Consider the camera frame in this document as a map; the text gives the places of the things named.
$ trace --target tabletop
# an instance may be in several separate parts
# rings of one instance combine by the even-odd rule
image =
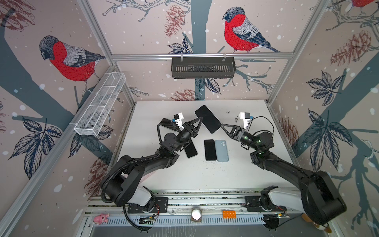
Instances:
[[[195,111],[202,105],[206,105],[223,124],[243,127],[243,120],[239,119],[240,112],[249,112],[253,117],[265,116],[275,126],[264,100],[141,101],[136,104],[118,159],[124,155],[136,158],[154,154],[159,148],[157,124],[163,118],[172,120],[180,112],[184,116],[183,123],[193,120],[197,118]],[[162,138],[173,132],[162,126],[160,130]],[[265,118],[258,118],[253,120],[249,132],[253,134],[258,130],[272,130],[272,126]],[[270,151],[292,163],[277,128],[273,138],[275,146]],[[225,140],[229,161],[206,161],[206,139]],[[243,149],[239,142],[229,138],[221,128],[211,134],[202,124],[197,137],[192,138],[192,141],[197,156],[187,158],[185,151],[177,152],[180,156],[173,166],[144,176],[140,185],[165,191],[230,191],[266,188],[271,185],[294,187],[280,176],[252,164],[250,153],[254,150]]]

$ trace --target black metal basket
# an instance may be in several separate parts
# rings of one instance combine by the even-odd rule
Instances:
[[[234,57],[172,58],[172,78],[232,78]]]

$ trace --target white mesh shelf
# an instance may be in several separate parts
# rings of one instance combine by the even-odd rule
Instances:
[[[97,136],[99,134],[125,81],[125,75],[121,72],[109,74],[74,128],[79,135]]]

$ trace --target orange lego brick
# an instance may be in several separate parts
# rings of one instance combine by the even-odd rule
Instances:
[[[237,219],[236,211],[222,211],[224,219]]]

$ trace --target pink teddy bear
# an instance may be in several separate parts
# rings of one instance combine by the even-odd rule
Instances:
[[[94,218],[94,222],[97,225],[100,225],[102,223],[108,223],[109,214],[100,214],[97,217]]]

